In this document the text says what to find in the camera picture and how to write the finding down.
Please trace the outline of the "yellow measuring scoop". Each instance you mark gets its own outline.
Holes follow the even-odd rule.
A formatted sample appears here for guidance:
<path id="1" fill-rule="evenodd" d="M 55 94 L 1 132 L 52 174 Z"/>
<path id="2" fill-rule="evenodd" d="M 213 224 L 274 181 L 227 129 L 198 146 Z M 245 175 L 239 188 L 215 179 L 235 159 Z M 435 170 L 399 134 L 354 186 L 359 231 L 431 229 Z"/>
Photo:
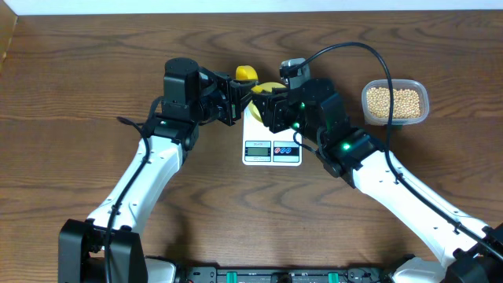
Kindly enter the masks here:
<path id="1" fill-rule="evenodd" d="M 256 70 L 251 65 L 238 66 L 235 72 L 236 80 L 239 81 L 258 81 L 259 77 Z"/>

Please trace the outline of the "yellow plastic bowl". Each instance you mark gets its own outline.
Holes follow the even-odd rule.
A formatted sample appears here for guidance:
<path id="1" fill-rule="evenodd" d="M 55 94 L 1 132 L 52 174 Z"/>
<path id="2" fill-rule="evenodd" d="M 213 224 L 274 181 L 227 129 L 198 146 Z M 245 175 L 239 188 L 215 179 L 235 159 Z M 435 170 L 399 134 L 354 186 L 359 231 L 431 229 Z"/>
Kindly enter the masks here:
<path id="1" fill-rule="evenodd" d="M 261 83 L 258 86 L 254 86 L 251 91 L 253 93 L 261 94 L 262 92 L 266 93 L 271 93 L 273 89 L 278 89 L 278 88 L 285 88 L 283 84 L 276 83 L 276 82 L 268 82 L 268 83 Z M 251 115 L 258 121 L 262 122 L 261 115 L 259 113 L 259 110 L 255 106 L 254 102 L 251 101 L 248 104 L 248 110 L 251 113 Z"/>

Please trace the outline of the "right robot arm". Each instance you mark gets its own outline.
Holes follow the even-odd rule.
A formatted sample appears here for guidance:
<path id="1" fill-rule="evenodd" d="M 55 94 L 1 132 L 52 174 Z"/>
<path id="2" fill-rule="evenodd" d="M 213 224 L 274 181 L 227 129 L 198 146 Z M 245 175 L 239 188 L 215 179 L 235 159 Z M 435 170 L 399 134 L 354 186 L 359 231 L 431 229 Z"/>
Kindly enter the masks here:
<path id="1" fill-rule="evenodd" d="M 302 86 L 255 86 L 251 99 L 273 132 L 290 128 L 317 143 L 325 170 L 372 197 L 411 229 L 436 260 L 409 255 L 382 282 L 500 282 L 502 228 L 467 215 L 408 171 L 378 139 L 351 125 L 328 79 Z"/>

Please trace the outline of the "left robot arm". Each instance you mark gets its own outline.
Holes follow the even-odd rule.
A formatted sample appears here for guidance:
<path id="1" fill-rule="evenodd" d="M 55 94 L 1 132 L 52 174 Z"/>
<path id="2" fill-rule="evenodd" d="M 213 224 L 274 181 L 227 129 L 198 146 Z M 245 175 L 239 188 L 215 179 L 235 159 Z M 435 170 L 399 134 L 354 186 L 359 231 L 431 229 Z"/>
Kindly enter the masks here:
<path id="1" fill-rule="evenodd" d="M 194 60 L 164 65 L 163 95 L 144 123 L 121 118 L 141 135 L 135 157 L 107 198 L 86 220 L 69 219 L 58 240 L 59 282 L 177 282 L 177 267 L 147 257 L 141 236 L 160 194 L 180 170 L 200 126 L 219 120 L 231 126 L 251 100 L 256 70 L 240 66 L 231 78 Z"/>

